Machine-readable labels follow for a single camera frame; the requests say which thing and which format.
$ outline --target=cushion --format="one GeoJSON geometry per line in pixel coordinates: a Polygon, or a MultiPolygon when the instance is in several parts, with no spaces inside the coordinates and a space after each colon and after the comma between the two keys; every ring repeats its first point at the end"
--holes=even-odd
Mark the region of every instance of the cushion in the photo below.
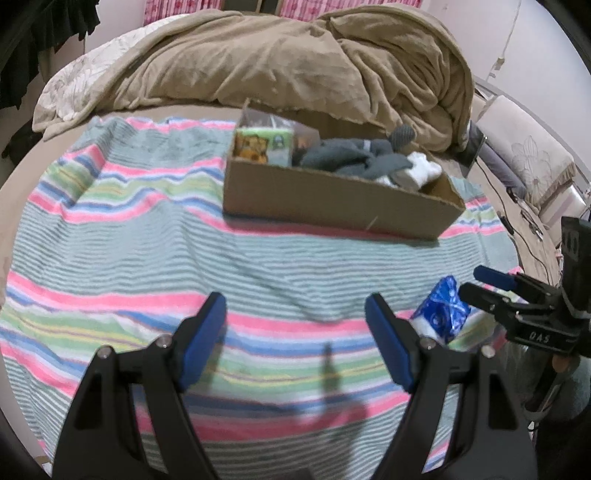
{"type": "Polygon", "coordinates": [[[525,200],[538,209],[576,168],[572,155],[534,118],[511,100],[498,96],[478,120],[489,145],[527,188],[525,200]]]}
{"type": "Polygon", "coordinates": [[[505,187],[512,189],[520,199],[525,198],[525,195],[527,194],[525,184],[490,145],[485,143],[482,146],[479,157],[505,187]]]}

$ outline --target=striped towel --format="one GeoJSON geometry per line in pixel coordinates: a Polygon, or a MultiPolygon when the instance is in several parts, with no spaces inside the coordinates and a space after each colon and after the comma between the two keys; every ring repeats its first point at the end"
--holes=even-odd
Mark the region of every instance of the striped towel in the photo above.
{"type": "MultiPolygon", "coordinates": [[[[367,295],[381,292],[408,317],[445,275],[462,283],[479,264],[518,265],[495,211],[466,180],[453,181],[467,209],[437,242],[227,218],[222,157],[232,129],[95,118],[31,193],[0,348],[51,458],[100,345],[143,347],[220,291],[228,300],[223,335],[184,396],[219,475],[308,469],[319,480],[368,478],[408,397],[363,319],[367,295]]],[[[477,312],[454,345],[470,348],[493,329],[477,312]]],[[[450,388],[426,468],[445,452],[456,399],[450,388]]],[[[141,392],[136,405],[147,455],[162,467],[141,392]]]]}

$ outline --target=brown fleece blanket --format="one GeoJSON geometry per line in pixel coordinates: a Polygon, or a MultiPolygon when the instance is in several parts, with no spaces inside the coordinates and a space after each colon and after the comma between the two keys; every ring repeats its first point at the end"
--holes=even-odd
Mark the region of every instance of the brown fleece blanket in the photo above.
{"type": "Polygon", "coordinates": [[[325,136],[344,134],[335,119],[365,135],[408,123],[418,145],[444,151],[467,141],[473,82],[451,34],[416,8],[365,6],[312,23],[207,10],[145,37],[85,95],[68,122],[36,111],[35,130],[50,138],[95,110],[251,98],[325,136]]]}

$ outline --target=curtain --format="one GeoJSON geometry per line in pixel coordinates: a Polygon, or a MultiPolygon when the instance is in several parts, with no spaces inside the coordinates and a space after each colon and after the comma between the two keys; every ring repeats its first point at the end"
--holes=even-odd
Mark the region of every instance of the curtain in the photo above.
{"type": "MultiPolygon", "coordinates": [[[[359,5],[381,5],[401,3],[420,7],[423,0],[284,0],[280,15],[296,20],[311,21],[332,10],[358,7],[359,5]]],[[[147,0],[144,25],[171,15],[190,14],[206,8],[220,8],[222,0],[147,0]]]]}
{"type": "Polygon", "coordinates": [[[310,22],[316,17],[334,10],[358,7],[360,5],[406,4],[420,7],[422,0],[284,0],[281,17],[310,22]]]}

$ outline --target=blue wrapper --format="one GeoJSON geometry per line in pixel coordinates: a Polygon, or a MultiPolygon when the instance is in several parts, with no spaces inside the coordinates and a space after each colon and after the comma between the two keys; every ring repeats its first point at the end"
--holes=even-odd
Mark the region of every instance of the blue wrapper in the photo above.
{"type": "Polygon", "coordinates": [[[460,332],[468,315],[470,306],[460,300],[456,279],[448,275],[437,282],[411,318],[423,316],[433,330],[449,343],[460,332]]]}

